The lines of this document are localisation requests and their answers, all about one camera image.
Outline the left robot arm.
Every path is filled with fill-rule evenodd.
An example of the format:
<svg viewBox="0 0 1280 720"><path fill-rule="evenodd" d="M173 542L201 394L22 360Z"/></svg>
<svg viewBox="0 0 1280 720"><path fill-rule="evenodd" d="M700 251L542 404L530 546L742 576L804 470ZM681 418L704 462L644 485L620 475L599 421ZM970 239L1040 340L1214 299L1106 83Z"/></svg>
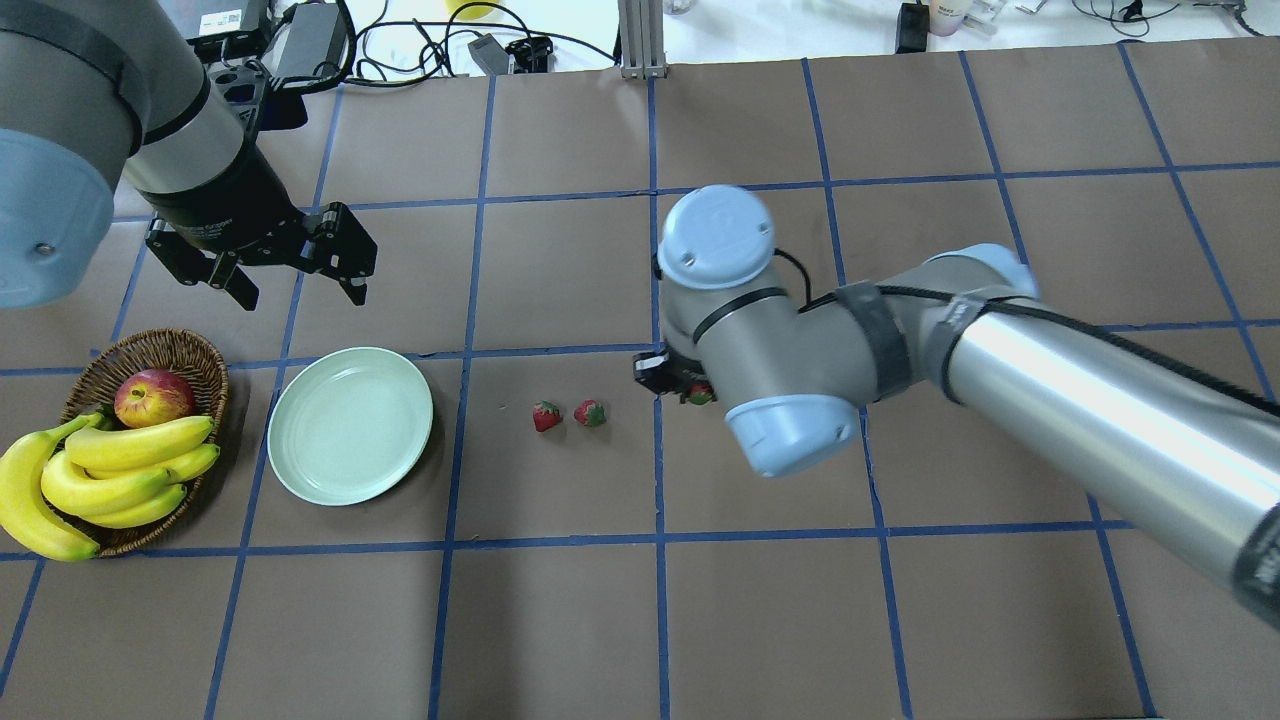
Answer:
<svg viewBox="0 0 1280 720"><path fill-rule="evenodd" d="M343 202L311 214L257 145L278 104L337 86L352 53L302 76L212 69L157 1L3 4L4 307L72 293L125 181L154 210L146 246L186 286L253 310L250 266L325 275L357 306L378 246Z"/></svg>

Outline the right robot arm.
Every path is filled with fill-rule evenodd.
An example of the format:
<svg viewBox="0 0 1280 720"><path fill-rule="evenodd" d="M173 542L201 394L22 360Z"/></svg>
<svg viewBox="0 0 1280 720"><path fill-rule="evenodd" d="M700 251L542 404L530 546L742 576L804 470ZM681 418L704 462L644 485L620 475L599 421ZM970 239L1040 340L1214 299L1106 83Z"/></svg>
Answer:
<svg viewBox="0 0 1280 720"><path fill-rule="evenodd" d="M769 478L823 462L851 443L863 407L931 383L1277 625L1275 402L1051 310L998 243L805 305L777 256L755 193L681 197L652 259L662 342L635 355L635 382L721 402Z"/></svg>

